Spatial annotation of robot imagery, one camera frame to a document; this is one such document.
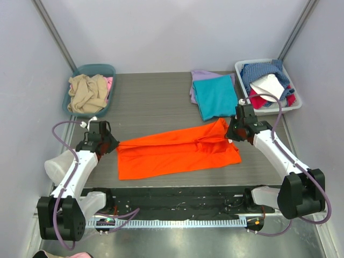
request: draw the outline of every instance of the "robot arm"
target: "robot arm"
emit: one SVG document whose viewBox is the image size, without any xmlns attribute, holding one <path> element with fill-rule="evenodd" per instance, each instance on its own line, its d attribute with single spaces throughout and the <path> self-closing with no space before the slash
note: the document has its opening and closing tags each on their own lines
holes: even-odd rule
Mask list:
<svg viewBox="0 0 344 258">
<path fill-rule="evenodd" d="M 325 176 L 320 169 L 310 169 L 300 162 L 275 134 L 266 121 L 258 121 L 251 104 L 238 105 L 236 117 L 232 117 L 226 137 L 235 141 L 247 140 L 259 149 L 283 178 L 280 189 L 260 186 L 245 192 L 245 205 L 266 205 L 278 209 L 287 219 L 323 211 L 325 199 L 306 175 L 295 166 L 307 170 L 325 190 Z M 277 147 L 276 142 L 294 161 L 292 163 Z"/>
<path fill-rule="evenodd" d="M 57 222 L 64 240 L 79 241 L 83 236 L 85 223 L 106 204 L 106 194 L 103 192 L 90 192 L 83 200 L 80 200 L 80 196 L 87 178 L 100 158 L 117 148 L 119 141 L 111 135 L 110 124 L 107 121 L 96 121 L 96 118 L 93 118 L 89 121 L 87 129 L 84 139 L 75 149 L 79 162 L 73 176 L 70 178 L 75 167 L 75 159 L 52 194 L 49 197 L 41 197 L 37 203 L 43 239 L 57 239 L 53 226 L 53 210 L 62 189 L 64 192 L 59 203 Z"/>
</svg>

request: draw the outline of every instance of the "teal laundry basket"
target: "teal laundry basket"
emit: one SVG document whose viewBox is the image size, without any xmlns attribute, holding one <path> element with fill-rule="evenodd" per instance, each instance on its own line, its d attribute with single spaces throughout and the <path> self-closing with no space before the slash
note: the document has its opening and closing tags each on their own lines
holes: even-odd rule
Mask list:
<svg viewBox="0 0 344 258">
<path fill-rule="evenodd" d="M 73 113 L 70 112 L 68 110 L 68 104 L 70 103 L 70 95 L 68 94 L 68 91 L 70 89 L 70 83 L 68 82 L 67 84 L 67 91 L 66 94 L 64 95 L 64 99 L 63 99 L 63 103 L 62 103 L 62 109 L 69 115 L 71 116 L 75 116 L 75 117 L 84 117 L 84 118 L 91 118 L 93 116 L 96 117 L 102 117 L 104 116 L 110 106 L 111 100 L 112 100 L 112 95 L 113 95 L 113 91 L 114 91 L 114 85 L 115 85 L 115 81 L 116 81 L 116 70 L 114 69 L 113 66 L 109 65 L 109 64 L 101 64 L 101 63 L 97 63 L 97 64 L 86 64 L 84 66 L 80 66 L 79 68 L 77 68 L 75 70 L 75 72 L 72 74 L 72 77 L 81 75 L 81 74 L 85 74 L 88 75 L 89 77 L 92 77 L 96 74 L 101 74 L 104 77 L 113 77 L 112 80 L 112 86 L 109 92 L 109 97 L 107 98 L 107 105 L 105 108 L 103 108 L 102 110 L 100 110 L 97 113 Z"/>
</svg>

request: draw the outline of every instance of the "orange shirt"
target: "orange shirt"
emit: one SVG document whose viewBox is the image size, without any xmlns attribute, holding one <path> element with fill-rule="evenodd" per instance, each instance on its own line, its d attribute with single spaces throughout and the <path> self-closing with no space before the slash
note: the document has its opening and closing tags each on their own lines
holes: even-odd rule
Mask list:
<svg viewBox="0 0 344 258">
<path fill-rule="evenodd" d="M 225 139 L 228 124 L 219 118 L 203 126 L 123 141 L 117 147 L 120 180 L 143 179 L 241 162 Z"/>
</svg>

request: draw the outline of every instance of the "table surface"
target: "table surface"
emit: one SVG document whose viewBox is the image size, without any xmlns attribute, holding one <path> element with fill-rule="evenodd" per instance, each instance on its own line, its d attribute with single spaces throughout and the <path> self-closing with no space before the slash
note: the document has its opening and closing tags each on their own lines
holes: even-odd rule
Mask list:
<svg viewBox="0 0 344 258">
<path fill-rule="evenodd" d="M 129 140 L 150 134 L 200 126 L 203 122 L 198 106 L 191 104 L 191 73 L 119 74 L 108 113 L 102 118 L 111 124 L 113 136 Z M 238 96 L 241 91 L 235 85 Z M 271 125 L 276 115 L 259 117 Z M 76 126 L 71 145 L 83 139 L 84 129 Z M 289 147 L 282 121 L 277 135 Z M 197 185 L 281 184 L 282 180 L 267 158 L 247 142 L 235 142 L 240 150 L 241 164 L 217 169 L 177 173 L 144 180 L 118 179 L 117 152 L 104 155 L 85 185 L 92 187 L 169 187 Z"/>
<path fill-rule="evenodd" d="M 104 119 L 110 122 L 113 135 L 120 141 L 203 125 L 205 123 L 200 118 L 197 105 L 190 103 L 190 86 L 190 73 L 118 75 L 111 107 Z M 275 119 L 276 116 L 260 117 L 260 120 L 267 120 L 271 124 Z M 83 139 L 83 133 L 83 129 L 75 127 L 72 146 Z M 282 122 L 277 128 L 277 134 L 289 147 Z M 247 142 L 235 144 L 240 150 L 241 164 L 132 181 L 118 180 L 117 153 L 113 152 L 102 157 L 85 187 L 281 183 L 276 170 L 261 152 Z M 263 231 L 280 232 L 287 224 L 288 221 L 283 217 L 266 217 Z M 58 241 L 43 241 L 41 249 L 63 257 L 89 252 L 95 258 L 325 257 L 316 226 L 300 219 L 293 220 L 289 231 L 274 238 L 246 233 L 243 228 L 120 230 L 102 236 L 90 230 L 76 243 L 72 252 L 66 251 Z"/>
</svg>

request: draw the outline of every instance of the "white wall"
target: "white wall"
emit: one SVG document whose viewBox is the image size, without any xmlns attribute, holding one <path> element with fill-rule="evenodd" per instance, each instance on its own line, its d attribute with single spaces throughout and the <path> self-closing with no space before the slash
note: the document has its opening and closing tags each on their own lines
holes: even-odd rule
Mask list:
<svg viewBox="0 0 344 258">
<path fill-rule="evenodd" d="M 23 258 L 38 198 L 52 186 L 44 161 L 61 150 L 51 127 L 68 118 L 71 71 L 31 1 L 0 1 L 0 39 L 0 256 Z"/>
<path fill-rule="evenodd" d="M 338 243 L 344 238 L 343 10 L 342 0 L 319 1 L 284 63 L 303 101 L 286 114 L 288 127 L 299 157 L 326 175 Z"/>
<path fill-rule="evenodd" d="M 278 57 L 307 0 L 43 0 L 77 66 L 234 70 Z"/>
</svg>

